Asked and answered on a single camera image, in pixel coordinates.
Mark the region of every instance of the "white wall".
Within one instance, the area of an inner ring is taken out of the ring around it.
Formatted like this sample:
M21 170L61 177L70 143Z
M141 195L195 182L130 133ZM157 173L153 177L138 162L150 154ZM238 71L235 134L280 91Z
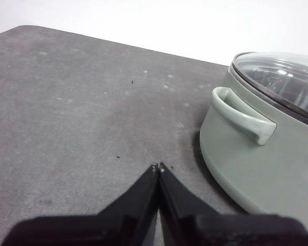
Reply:
M20 25L225 65L243 51L308 55L308 0L0 0L0 33Z

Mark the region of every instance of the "gray felt mat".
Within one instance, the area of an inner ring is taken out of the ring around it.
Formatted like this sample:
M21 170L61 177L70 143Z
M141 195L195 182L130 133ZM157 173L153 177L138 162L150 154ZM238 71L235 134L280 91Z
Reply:
M0 34L0 243L23 219L98 213L158 161L218 212L242 212L199 149L226 70L43 27Z

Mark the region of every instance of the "pot lid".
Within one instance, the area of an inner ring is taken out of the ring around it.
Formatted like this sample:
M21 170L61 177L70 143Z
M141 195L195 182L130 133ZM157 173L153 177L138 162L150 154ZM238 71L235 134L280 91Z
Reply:
M308 118L308 56L280 53L241 53L233 68L268 97Z

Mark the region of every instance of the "pot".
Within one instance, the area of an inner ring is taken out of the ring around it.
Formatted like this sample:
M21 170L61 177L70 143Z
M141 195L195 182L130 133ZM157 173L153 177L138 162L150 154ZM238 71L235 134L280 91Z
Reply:
M235 56L200 131L203 158L249 213L297 218L308 230L308 56Z

